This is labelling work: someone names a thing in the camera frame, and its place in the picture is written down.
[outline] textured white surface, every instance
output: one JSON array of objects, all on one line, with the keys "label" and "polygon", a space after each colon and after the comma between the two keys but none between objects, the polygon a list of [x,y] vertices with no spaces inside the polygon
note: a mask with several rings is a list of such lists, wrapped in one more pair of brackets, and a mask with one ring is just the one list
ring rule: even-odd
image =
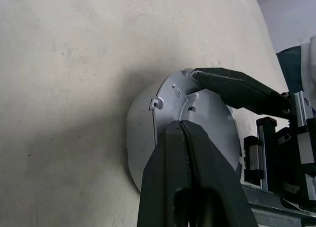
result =
[{"label": "textured white surface", "polygon": [[136,226],[128,107],[214,66],[286,90],[256,0],[0,0],[0,226]]}]

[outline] white wall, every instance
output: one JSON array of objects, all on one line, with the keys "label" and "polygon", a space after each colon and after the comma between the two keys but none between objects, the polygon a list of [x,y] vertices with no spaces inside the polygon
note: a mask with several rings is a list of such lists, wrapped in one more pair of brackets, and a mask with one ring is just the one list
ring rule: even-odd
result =
[{"label": "white wall", "polygon": [[316,0],[257,0],[276,52],[316,35]]}]

